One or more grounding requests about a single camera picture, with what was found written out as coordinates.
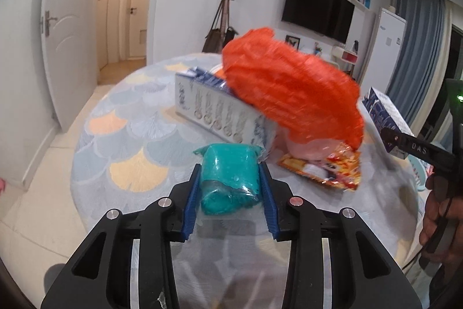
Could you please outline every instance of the white box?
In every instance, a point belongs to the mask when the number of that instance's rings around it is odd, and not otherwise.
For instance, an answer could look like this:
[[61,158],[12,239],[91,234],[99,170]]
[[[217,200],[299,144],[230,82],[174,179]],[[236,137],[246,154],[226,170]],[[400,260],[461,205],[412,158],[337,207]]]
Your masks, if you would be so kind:
[[264,148],[264,157],[276,136],[276,122],[233,96],[223,80],[198,68],[175,75],[175,110],[227,142]]
[[[387,127],[415,136],[391,99],[376,88],[370,88],[368,95],[363,99],[363,105],[365,105],[379,133],[381,133],[383,128]],[[388,153],[400,159],[405,159],[408,156],[407,152],[400,150],[397,146],[393,146],[390,143],[385,143],[384,147]]]

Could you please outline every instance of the handbag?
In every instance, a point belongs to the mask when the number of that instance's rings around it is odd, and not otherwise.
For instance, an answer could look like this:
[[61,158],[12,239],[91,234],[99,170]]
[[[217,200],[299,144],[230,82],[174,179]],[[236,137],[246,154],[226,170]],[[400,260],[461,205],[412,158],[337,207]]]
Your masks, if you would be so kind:
[[221,46],[221,29],[217,28],[217,22],[220,19],[220,16],[223,16],[222,11],[224,9],[225,0],[221,1],[215,14],[214,21],[212,22],[211,30],[205,38],[205,43],[202,49],[203,53],[218,53]]
[[235,38],[235,36],[239,34],[235,28],[230,26],[230,2],[228,3],[228,28],[225,32],[224,44],[223,47],[226,46],[231,40]]

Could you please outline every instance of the refrigerator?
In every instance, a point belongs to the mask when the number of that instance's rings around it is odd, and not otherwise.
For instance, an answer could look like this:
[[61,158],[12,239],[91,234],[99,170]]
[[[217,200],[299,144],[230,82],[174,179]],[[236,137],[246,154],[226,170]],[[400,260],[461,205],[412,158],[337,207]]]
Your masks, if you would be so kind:
[[402,49],[406,24],[396,14],[380,9],[358,81],[362,96],[371,87],[386,93]]

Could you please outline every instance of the picture frame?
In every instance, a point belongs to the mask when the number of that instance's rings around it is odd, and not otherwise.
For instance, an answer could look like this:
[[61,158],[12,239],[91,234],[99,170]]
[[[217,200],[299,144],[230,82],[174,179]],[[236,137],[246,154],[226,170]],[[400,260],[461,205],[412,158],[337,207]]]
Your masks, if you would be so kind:
[[294,49],[299,50],[300,38],[286,35],[285,42],[291,45]]

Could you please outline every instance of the orange plastic bag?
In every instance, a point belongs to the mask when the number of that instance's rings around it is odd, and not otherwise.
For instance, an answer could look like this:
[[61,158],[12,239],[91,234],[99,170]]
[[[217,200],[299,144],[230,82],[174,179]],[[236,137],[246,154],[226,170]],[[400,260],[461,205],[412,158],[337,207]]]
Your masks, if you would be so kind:
[[292,141],[335,139],[357,150],[363,138],[358,84],[273,36],[270,28],[261,28],[227,44],[222,52],[227,85],[286,127]]

